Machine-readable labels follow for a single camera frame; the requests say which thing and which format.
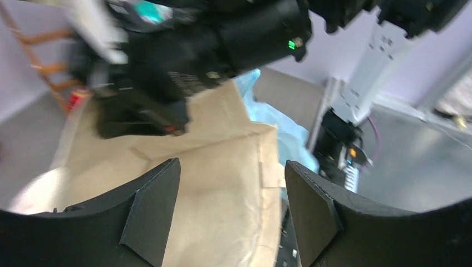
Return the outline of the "canvas tote bag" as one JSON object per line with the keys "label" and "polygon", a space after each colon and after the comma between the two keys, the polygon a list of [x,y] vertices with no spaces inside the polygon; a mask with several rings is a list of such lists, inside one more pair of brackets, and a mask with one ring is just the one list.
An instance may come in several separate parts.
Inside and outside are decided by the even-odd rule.
{"label": "canvas tote bag", "polygon": [[93,98],[72,111],[49,172],[6,210],[64,211],[180,161],[178,195],[162,266],[274,266],[281,227],[276,128],[252,122],[234,82],[188,101],[186,134],[102,139]]}

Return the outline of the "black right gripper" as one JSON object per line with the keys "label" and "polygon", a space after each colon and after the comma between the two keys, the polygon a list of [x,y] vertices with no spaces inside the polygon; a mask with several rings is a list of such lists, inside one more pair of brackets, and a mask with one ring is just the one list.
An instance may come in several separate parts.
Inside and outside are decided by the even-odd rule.
{"label": "black right gripper", "polygon": [[116,44],[125,63],[100,55],[79,30],[68,50],[69,72],[97,102],[97,132],[103,139],[185,134],[187,99],[228,78],[216,30],[171,19],[126,35]]}

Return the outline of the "red candy bag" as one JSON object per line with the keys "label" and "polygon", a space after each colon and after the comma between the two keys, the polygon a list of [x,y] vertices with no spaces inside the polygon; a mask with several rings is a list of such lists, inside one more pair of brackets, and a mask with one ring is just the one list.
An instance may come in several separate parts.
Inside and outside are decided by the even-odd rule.
{"label": "red candy bag", "polygon": [[68,98],[68,107],[73,109],[78,105],[84,98],[89,97],[91,91],[86,88],[76,88],[71,91]]}

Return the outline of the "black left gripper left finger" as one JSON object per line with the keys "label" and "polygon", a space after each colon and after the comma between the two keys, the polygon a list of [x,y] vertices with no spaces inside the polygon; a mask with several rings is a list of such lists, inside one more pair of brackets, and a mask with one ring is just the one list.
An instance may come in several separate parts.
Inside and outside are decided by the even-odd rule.
{"label": "black left gripper left finger", "polygon": [[64,211],[1,211],[2,266],[162,266],[181,166],[168,159]]}

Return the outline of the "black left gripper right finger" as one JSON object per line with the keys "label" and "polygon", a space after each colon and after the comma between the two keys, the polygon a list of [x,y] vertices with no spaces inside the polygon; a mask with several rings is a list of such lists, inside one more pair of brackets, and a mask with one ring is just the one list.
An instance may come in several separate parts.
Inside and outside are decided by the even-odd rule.
{"label": "black left gripper right finger", "polygon": [[355,194],[296,161],[285,180],[302,266],[470,266],[471,200],[426,212]]}

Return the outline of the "blue plastic grocery bag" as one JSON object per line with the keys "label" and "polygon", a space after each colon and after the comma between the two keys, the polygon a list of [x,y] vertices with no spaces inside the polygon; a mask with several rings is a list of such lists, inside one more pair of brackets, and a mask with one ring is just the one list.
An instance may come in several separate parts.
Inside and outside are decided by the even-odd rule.
{"label": "blue plastic grocery bag", "polygon": [[308,131],[270,104],[257,101],[254,98],[253,87],[260,75],[260,69],[256,68],[233,78],[248,117],[254,122],[277,127],[278,161],[282,166],[286,165],[286,161],[292,160],[315,173],[319,173],[318,160],[305,147]]}

